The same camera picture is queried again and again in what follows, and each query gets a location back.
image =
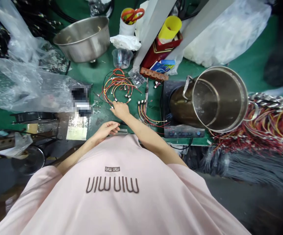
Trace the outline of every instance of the scissors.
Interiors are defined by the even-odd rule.
[[[122,14],[122,20],[126,23],[126,24],[133,24],[136,20],[140,19],[141,17],[143,17],[145,14],[145,10],[143,8],[138,8],[136,10],[131,9],[128,10],[126,12],[124,12]]]

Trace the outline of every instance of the red box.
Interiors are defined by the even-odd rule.
[[[151,68],[151,66],[156,62],[165,59],[171,51],[179,46],[183,40],[183,36],[180,32],[177,33],[178,40],[162,44],[158,37],[152,43],[152,46],[149,48],[145,58],[141,62],[141,67],[146,69]]]

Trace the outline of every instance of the clear plastic cup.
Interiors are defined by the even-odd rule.
[[[119,69],[127,69],[133,57],[133,53],[126,49],[114,49],[112,55],[114,66]]]

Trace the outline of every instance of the stainless steel pot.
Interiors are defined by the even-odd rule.
[[[62,29],[53,43],[75,63],[94,61],[103,55],[110,45],[109,19],[105,16],[77,21]]]
[[[241,124],[249,102],[241,77],[227,67],[215,66],[194,79],[187,76],[185,85],[172,94],[170,109],[183,124],[222,133]],[[258,105],[254,107],[251,120],[259,112]]]

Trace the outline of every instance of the white cup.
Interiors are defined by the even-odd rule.
[[[119,34],[134,36],[136,23],[126,24],[122,19],[119,19]]]

